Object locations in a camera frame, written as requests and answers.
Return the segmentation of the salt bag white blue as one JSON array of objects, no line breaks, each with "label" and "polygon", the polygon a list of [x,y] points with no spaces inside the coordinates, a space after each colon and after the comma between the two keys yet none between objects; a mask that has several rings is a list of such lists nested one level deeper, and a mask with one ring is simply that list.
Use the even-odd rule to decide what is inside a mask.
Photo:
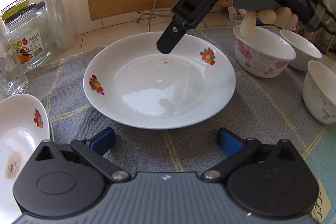
[{"label": "salt bag white blue", "polygon": [[246,15],[244,9],[236,9],[233,6],[228,7],[228,17],[232,22],[242,22]]}]

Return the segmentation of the white bowl pink flowers large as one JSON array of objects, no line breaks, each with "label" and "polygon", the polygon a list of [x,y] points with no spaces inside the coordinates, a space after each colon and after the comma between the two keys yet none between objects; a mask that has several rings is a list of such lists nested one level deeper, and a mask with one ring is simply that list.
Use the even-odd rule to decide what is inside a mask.
[{"label": "white bowl pink flowers large", "polygon": [[251,36],[241,34],[241,26],[233,28],[235,35],[235,57],[250,74],[264,79],[280,75],[296,58],[292,46],[277,34],[256,27]]}]

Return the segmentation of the clear drinking glass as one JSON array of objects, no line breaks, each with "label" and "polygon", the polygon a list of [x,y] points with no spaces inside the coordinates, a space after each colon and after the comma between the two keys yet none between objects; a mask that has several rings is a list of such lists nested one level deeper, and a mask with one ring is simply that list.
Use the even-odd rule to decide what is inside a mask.
[{"label": "clear drinking glass", "polygon": [[20,64],[11,38],[6,38],[1,42],[0,62],[0,87],[3,97],[9,98],[23,94],[29,86],[29,80]]}]

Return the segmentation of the white bowl front pale flowers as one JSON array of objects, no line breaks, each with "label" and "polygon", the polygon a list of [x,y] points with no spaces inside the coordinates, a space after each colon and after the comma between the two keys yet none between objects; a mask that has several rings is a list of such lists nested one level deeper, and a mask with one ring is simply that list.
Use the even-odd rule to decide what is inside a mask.
[{"label": "white bowl front pale flowers", "polygon": [[310,114],[321,123],[335,123],[335,73],[311,60],[302,87],[302,97]]}]

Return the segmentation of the white plate fruit print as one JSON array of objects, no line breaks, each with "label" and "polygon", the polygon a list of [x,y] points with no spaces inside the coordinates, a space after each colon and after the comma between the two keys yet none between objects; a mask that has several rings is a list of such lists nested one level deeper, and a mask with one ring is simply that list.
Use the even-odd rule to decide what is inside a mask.
[{"label": "white plate fruit print", "polygon": [[151,130],[181,128],[218,114],[236,87],[234,68],[211,43],[186,35],[168,54],[160,32],[122,38],[101,50],[84,73],[84,93],[104,116]]}]

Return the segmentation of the white bowl small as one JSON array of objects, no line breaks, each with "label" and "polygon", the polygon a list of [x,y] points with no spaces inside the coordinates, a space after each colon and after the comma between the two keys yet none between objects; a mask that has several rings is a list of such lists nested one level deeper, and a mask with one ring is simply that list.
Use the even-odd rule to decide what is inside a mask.
[{"label": "white bowl small", "polygon": [[319,61],[322,58],[321,52],[301,35],[289,30],[281,30],[280,34],[295,51],[295,59],[289,62],[292,68],[305,72],[309,61]]}]

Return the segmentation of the grey and teal checked towel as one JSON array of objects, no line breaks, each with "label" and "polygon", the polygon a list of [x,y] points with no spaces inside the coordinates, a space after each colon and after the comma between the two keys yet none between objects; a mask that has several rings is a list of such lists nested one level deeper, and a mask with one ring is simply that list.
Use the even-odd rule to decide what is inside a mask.
[{"label": "grey and teal checked towel", "polygon": [[116,145],[106,157],[131,173],[205,171],[224,159],[216,142],[221,127],[263,143],[289,139],[322,185],[313,215],[322,223],[335,223],[335,125],[320,123],[305,107],[301,95],[304,74],[287,68],[274,79],[261,79],[244,72],[234,60],[230,28],[194,30],[192,35],[220,48],[236,72],[236,91],[229,104],[200,124],[150,131],[127,127],[100,114],[83,89],[85,69],[99,47],[30,72],[28,93],[44,104],[56,143],[113,128]]}]

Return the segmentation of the glass jar green lid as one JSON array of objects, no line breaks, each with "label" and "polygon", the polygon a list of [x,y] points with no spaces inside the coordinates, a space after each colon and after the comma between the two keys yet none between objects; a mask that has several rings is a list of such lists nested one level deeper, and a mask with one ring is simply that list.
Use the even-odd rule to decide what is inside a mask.
[{"label": "glass jar green lid", "polygon": [[2,13],[2,21],[26,72],[42,65],[51,57],[54,37],[44,2],[17,2]]}]

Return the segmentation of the tall plastic wrap roll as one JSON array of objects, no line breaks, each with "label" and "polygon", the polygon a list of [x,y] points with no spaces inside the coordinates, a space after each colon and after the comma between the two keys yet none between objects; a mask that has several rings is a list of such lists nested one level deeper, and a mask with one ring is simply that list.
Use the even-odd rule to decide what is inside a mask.
[{"label": "tall plastic wrap roll", "polygon": [[71,48],[75,43],[75,35],[71,26],[65,0],[44,0],[49,26],[61,51]]}]

